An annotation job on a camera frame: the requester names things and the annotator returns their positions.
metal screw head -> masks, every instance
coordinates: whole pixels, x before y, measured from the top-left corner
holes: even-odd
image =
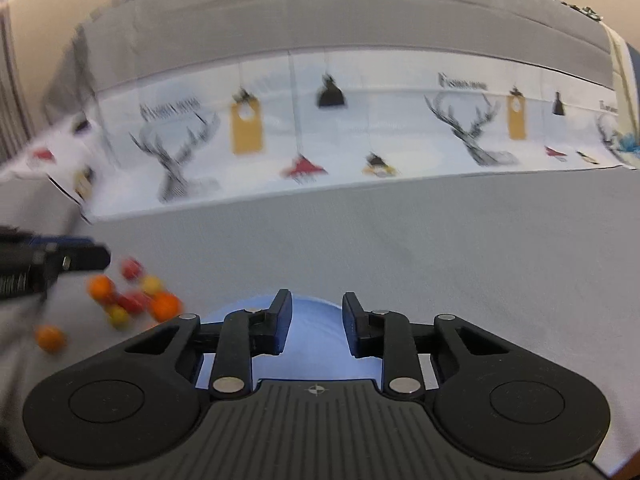
[[[420,382],[411,377],[397,377],[389,383],[389,387],[399,394],[412,394],[420,389]]]
[[[222,394],[234,394],[244,388],[244,381],[237,377],[220,377],[213,381],[213,388]]]

small colorful ball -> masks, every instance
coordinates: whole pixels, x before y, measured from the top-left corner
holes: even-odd
[[[162,323],[182,313],[182,302],[170,292],[158,292],[149,304],[149,312]]]
[[[103,306],[115,301],[116,287],[104,274],[90,278],[86,290],[89,296]]]
[[[164,290],[164,283],[157,276],[148,274],[140,280],[140,290],[148,296],[155,296]]]
[[[45,352],[55,354],[66,346],[66,336],[57,326],[43,325],[36,328],[36,342]]]
[[[132,316],[142,314],[150,302],[151,298],[141,290],[130,290],[118,297],[118,305]]]
[[[137,280],[142,276],[143,271],[144,267],[142,264],[133,258],[126,258],[120,263],[120,273],[128,282]]]
[[[114,328],[121,329],[126,327],[131,321],[129,313],[119,305],[113,305],[106,309],[109,323]]]

red ball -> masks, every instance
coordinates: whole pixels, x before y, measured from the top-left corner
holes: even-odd
[[[149,305],[151,298],[141,290],[130,290],[118,297],[118,305],[132,316],[142,314]]]
[[[142,264],[134,260],[133,258],[126,258],[120,264],[120,273],[122,277],[128,282],[133,282],[142,276],[143,267]]]

orange ball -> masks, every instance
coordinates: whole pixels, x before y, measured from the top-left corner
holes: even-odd
[[[103,306],[115,303],[116,286],[104,274],[90,278],[86,286],[86,291],[89,293],[89,296]]]
[[[36,342],[45,352],[55,354],[66,346],[66,336],[57,326],[43,325],[36,328]]]
[[[149,304],[149,312],[162,323],[182,313],[182,302],[170,292],[158,292]]]

deer head graphic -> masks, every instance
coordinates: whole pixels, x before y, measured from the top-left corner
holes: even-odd
[[[158,162],[166,170],[164,185],[160,193],[162,202],[188,194],[189,183],[182,172],[182,165],[193,158],[193,150],[206,144],[220,126],[220,118],[217,114],[213,116],[209,123],[201,115],[195,114],[195,116],[202,124],[202,129],[199,133],[194,134],[190,128],[187,128],[188,140],[174,156],[169,155],[158,137],[156,137],[156,142],[154,143],[149,141],[148,137],[152,129],[149,124],[145,124],[140,130],[140,140],[136,140],[133,135],[129,134],[135,145],[142,152],[157,158]]]
[[[620,136],[620,132],[614,128],[611,133],[608,133],[605,130],[604,126],[602,125],[603,117],[604,117],[604,114],[600,114],[598,116],[598,118],[596,119],[596,127],[598,129],[598,133],[600,134],[600,137],[602,138],[602,143],[607,148],[611,149],[616,138]]]
[[[482,128],[492,122],[498,114],[498,110],[500,109],[498,103],[492,105],[489,99],[482,94],[486,109],[481,110],[479,107],[476,107],[476,118],[468,128],[463,128],[454,115],[453,106],[449,105],[446,112],[442,110],[444,97],[444,92],[440,92],[434,98],[433,103],[429,101],[427,96],[424,97],[424,100],[436,118],[448,124],[453,134],[465,143],[467,151],[477,164],[480,166],[498,166],[501,164],[514,164],[516,162],[515,157],[509,152],[486,152],[478,145],[478,139],[482,135]]]

